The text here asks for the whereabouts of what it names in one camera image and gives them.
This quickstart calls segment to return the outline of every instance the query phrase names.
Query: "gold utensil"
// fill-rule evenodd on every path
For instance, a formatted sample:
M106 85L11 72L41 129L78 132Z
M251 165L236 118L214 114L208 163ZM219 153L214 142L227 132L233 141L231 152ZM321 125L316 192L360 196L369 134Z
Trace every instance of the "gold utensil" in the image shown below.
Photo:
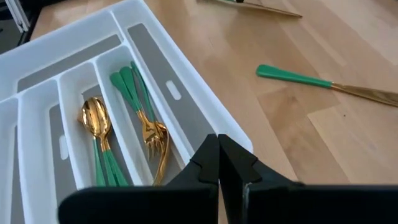
M154 185L160 185L165 174L167 159L170 154L170 136L164 124L155 120L152 105L149 101L149 94L141 74L134 62L131 63L131 66L132 68L123 67L119 72L113 73L110 79L111 83L120 91L123 98L136 112L142 123L142 138L148 150L148 158L151 160L156 154L160 154L160 162L154 179ZM141 87L146 110L150 119L148 119L139 100L136 80Z
M108 141L108 134L111 131L111 120L109 114L106 110L105 104L102 102L101 98L92 97L85 101L81 109L81 122L84 124L85 128L91 132L95 140L96 138L100 141L100 148L104 157L105 169L108 178L108 183L110 186L126 186L127 180L114 158L111 151L111 147ZM96 162L96 173L102 171L99 156L95 155Z
M321 80L319 78L313 78L298 73L289 72L269 65L260 65L257 68L256 73L260 77L275 78L279 80L315 85L327 89L337 90L343 93L349 93L355 96L360 96L369 100L384 103L386 105L398 107L398 93L393 93L390 91L337 84L331 81Z
M294 16L294 17L303 17L300 14L296 14L293 12L289 12L289 11L285 11L285 10L281 10L281 9L276 9L273 7L267 7L267 6L263 6L262 4L254 4L254 3L250 3L250 2L243 2L243 0L216 0L218 2L222 2L222 3L226 3L226 4L230 4L230 5L234 5L234 6L238 6L238 7L246 7L246 8L251 8L251 9L260 9L260 10L265 10L265 11L269 11L269 12L275 12L275 13L279 13L279 14L283 14L286 16Z
M162 144L160 147L160 161L154 180L154 185L160 185L165 174L167 160L170 154L170 134L169 130L167 130L167 128L162 123L155 122L155 125L162 135Z

